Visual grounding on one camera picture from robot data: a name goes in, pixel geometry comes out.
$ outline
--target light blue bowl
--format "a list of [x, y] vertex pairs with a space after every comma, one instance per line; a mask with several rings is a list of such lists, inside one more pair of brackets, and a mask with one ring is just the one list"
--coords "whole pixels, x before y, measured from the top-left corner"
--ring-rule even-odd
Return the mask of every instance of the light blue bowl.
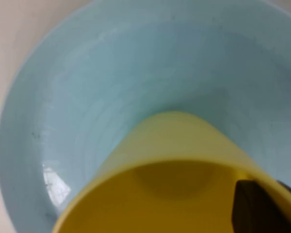
[[49, 233], [125, 134], [196, 114], [291, 186], [291, 16], [256, 0], [103, 0], [19, 71], [0, 122], [0, 186], [19, 233]]

